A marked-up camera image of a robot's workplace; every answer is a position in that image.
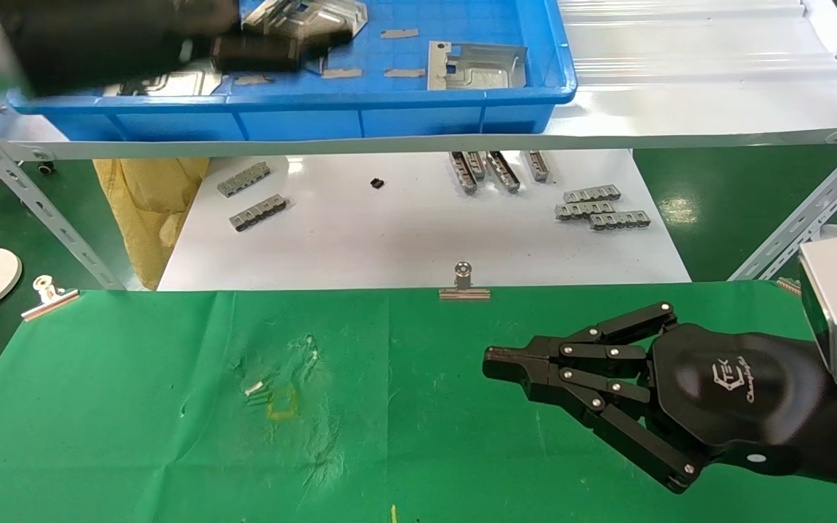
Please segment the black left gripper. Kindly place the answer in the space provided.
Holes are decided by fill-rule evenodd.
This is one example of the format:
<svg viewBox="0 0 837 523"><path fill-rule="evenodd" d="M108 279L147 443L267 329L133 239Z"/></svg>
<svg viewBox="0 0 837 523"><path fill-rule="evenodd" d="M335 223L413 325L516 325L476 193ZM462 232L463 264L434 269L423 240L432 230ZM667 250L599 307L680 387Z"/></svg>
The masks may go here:
<svg viewBox="0 0 837 523"><path fill-rule="evenodd" d="M220 72L302 68L295 40L225 36L238 21L236 1L0 1L0 26L31 95L162 76L207 59L210 47Z"/></svg>

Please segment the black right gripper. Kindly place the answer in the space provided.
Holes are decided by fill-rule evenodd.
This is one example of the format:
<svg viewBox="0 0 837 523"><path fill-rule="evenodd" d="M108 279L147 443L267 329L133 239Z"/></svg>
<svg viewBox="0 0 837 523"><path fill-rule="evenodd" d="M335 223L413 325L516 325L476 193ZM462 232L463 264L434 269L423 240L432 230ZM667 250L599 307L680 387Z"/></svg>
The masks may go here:
<svg viewBox="0 0 837 523"><path fill-rule="evenodd" d="M530 401L567 411L649 477L682 494L702 464L641 423L648 390L603 377L633 378L651 357L658 404L691 453L758 474L799 474L805 461L799 437L826 387L817 348L794 338L701 325L665 332L676 322L672 304L655 302L567 337L534 336L521 348L491 346L484 375L520 384ZM656 335L649 357L638 342Z"/></svg>

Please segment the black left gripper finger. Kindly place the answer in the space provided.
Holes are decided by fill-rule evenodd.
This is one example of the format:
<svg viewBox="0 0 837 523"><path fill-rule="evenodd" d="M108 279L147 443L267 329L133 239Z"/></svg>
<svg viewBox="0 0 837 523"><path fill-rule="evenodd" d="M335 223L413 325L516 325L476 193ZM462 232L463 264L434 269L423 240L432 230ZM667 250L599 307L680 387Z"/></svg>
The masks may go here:
<svg viewBox="0 0 837 523"><path fill-rule="evenodd" d="M329 51L349 46L352 40L352 29L339 28L329 32L307 34L302 39L302 47L307 51Z"/></svg>

